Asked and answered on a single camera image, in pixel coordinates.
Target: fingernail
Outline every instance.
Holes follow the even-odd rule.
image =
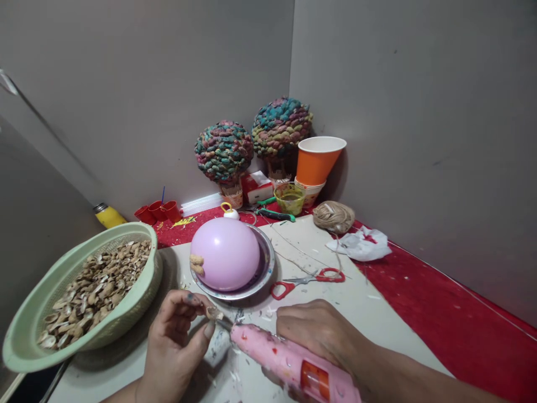
[[[203,331],[203,334],[204,334],[205,337],[208,338],[209,340],[211,339],[211,337],[213,337],[214,328],[215,328],[214,321],[210,321],[210,322],[207,324],[207,326],[205,327],[205,330]]]
[[[199,304],[200,303],[200,300],[192,293],[189,293],[186,298],[190,301],[190,302],[193,302],[193,303],[197,303]]]

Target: pink glue gun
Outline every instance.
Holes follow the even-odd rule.
[[[256,325],[217,323],[237,347],[290,387],[322,403],[361,402],[351,376],[308,349]]]

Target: pink balloon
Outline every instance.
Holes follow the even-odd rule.
[[[257,238],[244,223],[232,218],[215,218],[194,234],[190,253],[202,256],[204,275],[197,277],[219,291],[245,286],[259,265]]]

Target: red-handled scissors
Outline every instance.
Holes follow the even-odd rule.
[[[326,273],[336,273],[336,275],[327,276]],[[311,275],[311,276],[302,277],[299,279],[285,279],[280,282],[276,282],[273,285],[271,285],[270,294],[275,300],[279,301],[283,299],[291,291],[293,291],[296,285],[308,284],[310,281],[319,281],[319,282],[327,282],[327,283],[343,283],[345,281],[345,275],[343,274],[342,271],[338,269],[334,269],[334,268],[322,269],[318,275]],[[282,285],[285,289],[281,294],[276,295],[274,293],[274,289],[278,285]]]

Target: tissue box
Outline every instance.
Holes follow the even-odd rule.
[[[243,176],[241,184],[242,194],[250,204],[255,204],[273,196],[272,183],[261,171]]]

